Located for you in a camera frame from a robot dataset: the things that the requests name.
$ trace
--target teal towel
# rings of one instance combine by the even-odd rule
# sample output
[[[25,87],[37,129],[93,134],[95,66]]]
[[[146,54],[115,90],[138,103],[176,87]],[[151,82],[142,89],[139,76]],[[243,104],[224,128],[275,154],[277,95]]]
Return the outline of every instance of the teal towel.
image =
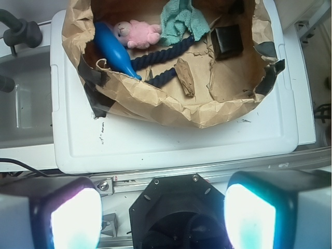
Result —
[[[170,0],[164,6],[160,19],[162,33],[159,45],[162,46],[180,42],[186,29],[195,41],[210,31],[202,12],[192,6],[191,0]]]

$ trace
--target screw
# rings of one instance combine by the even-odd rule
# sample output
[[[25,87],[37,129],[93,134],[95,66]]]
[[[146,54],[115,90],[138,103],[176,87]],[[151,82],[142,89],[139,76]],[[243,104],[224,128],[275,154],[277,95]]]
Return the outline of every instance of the screw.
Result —
[[[101,191],[107,191],[109,188],[109,184],[107,181],[102,181],[98,184],[97,188],[100,189]]]
[[[198,175],[193,175],[192,180],[193,180],[194,182],[198,182]]]

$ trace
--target wooden piece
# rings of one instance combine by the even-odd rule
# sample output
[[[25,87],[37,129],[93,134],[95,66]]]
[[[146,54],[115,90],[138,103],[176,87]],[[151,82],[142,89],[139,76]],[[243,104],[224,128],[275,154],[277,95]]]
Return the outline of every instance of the wooden piece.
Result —
[[[181,82],[183,90],[186,96],[195,96],[195,86],[193,83],[193,76],[189,67],[188,62],[179,58],[177,63],[174,65],[177,76]]]

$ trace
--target dark blue rope toy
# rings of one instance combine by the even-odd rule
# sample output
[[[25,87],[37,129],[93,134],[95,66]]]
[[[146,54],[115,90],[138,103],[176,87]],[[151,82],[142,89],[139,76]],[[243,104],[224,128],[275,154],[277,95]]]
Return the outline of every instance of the dark blue rope toy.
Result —
[[[152,52],[148,55],[131,60],[131,65],[135,71],[138,71],[154,64],[164,63],[183,55],[194,43],[195,40],[191,35],[175,44],[172,48]],[[177,76],[175,68],[171,68],[146,82],[154,87],[161,88],[175,76]]]

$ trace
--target brown paper bag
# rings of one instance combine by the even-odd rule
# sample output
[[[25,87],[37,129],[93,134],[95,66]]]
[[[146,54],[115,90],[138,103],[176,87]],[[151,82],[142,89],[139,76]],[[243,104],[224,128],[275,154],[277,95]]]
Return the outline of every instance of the brown paper bag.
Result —
[[[195,97],[188,97],[175,77],[161,89],[146,80],[172,68],[177,59],[150,66],[137,73],[142,81],[111,71],[96,49],[94,25],[111,25],[136,19],[160,23],[167,0],[70,0],[63,26],[63,47],[80,75],[97,117],[106,113],[158,122],[165,126],[206,128],[224,123],[253,110],[271,91],[284,68],[277,62],[271,21],[262,0],[245,0],[244,13],[229,14],[214,0],[193,0],[211,27],[238,24],[244,50],[241,55],[216,61],[209,35],[193,45],[181,58],[188,62],[195,82]],[[128,50],[131,58],[148,51]]]

